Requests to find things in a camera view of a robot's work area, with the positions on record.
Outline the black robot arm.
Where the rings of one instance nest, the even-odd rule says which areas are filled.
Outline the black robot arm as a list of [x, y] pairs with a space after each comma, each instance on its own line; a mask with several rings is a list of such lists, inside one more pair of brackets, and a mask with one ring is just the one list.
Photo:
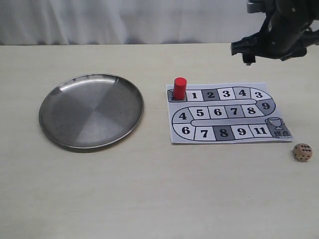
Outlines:
[[248, 13], [266, 15], [258, 32], [230, 45], [231, 55], [241, 54], [247, 66], [256, 57], [281, 61], [304, 57], [309, 46], [318, 45], [319, 32], [311, 28], [319, 18], [317, 0], [248, 0], [246, 6]]

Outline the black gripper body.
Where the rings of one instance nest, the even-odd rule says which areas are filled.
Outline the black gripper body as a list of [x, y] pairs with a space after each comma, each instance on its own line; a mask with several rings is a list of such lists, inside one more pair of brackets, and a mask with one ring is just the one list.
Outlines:
[[256, 55], [282, 61], [305, 56], [308, 47], [305, 36], [311, 23], [308, 17], [296, 15], [267, 17], [257, 34]]

